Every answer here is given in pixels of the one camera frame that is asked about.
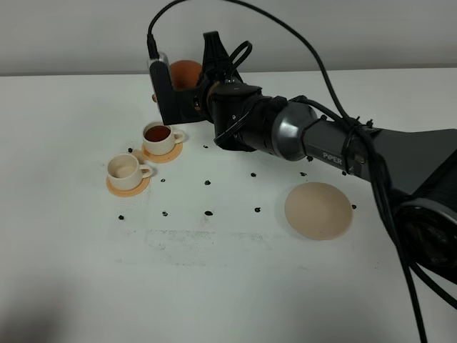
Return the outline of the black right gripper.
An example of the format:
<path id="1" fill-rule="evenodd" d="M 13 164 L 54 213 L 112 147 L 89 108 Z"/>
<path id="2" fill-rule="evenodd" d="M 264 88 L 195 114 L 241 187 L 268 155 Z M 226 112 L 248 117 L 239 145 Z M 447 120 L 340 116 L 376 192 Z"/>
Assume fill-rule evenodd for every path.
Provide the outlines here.
<path id="1" fill-rule="evenodd" d="M 233 80 L 213 80 L 209 77 L 226 77 L 231 61 L 223 46 L 219 33 L 204 33 L 204 56 L 199 80 L 194 89 L 181 91 L 176 105 L 179 115 L 176 124 L 188 124 L 207 120 L 212 122 L 210 97 L 221 93 L 224 96 L 242 96 L 256 93 L 257 87 Z"/>

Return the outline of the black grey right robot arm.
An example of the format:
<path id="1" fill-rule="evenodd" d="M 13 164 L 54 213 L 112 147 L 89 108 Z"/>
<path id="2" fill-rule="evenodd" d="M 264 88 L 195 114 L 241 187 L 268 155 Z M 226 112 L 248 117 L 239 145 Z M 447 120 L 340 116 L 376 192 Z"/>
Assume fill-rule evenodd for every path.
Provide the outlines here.
<path id="1" fill-rule="evenodd" d="M 402 132 L 356 119 L 334 119 L 328 109 L 297 96 L 264 96 L 245 84 L 217 32 L 204 34 L 203 66 L 189 84 L 173 80 L 166 57 L 149 63 L 165 124 L 209 121 L 215 144 L 229 151 L 264 151 L 289 161 L 318 159 L 369 180 L 367 134 L 386 180 L 401 246 L 416 266 L 456 280 L 456 131 Z"/>

